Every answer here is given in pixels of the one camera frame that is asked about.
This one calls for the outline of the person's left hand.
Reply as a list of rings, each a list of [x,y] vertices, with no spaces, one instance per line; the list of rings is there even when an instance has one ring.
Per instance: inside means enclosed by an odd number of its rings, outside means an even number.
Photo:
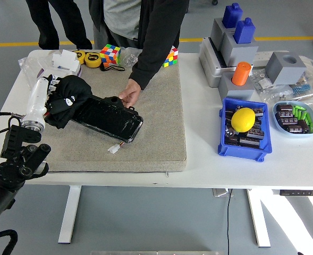
[[[140,96],[141,87],[133,79],[128,79],[126,88],[118,95],[122,104],[126,108],[134,106]]]

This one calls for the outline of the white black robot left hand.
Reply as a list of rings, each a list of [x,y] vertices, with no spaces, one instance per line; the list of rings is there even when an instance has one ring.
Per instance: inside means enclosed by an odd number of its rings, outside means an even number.
[[[37,80],[31,89],[26,115],[21,121],[23,127],[42,132],[45,128],[44,116],[49,110],[52,110],[53,114],[57,114],[71,109],[75,103],[75,97],[62,98],[56,92],[56,86],[67,77],[76,78],[75,75],[61,78],[51,74]]]

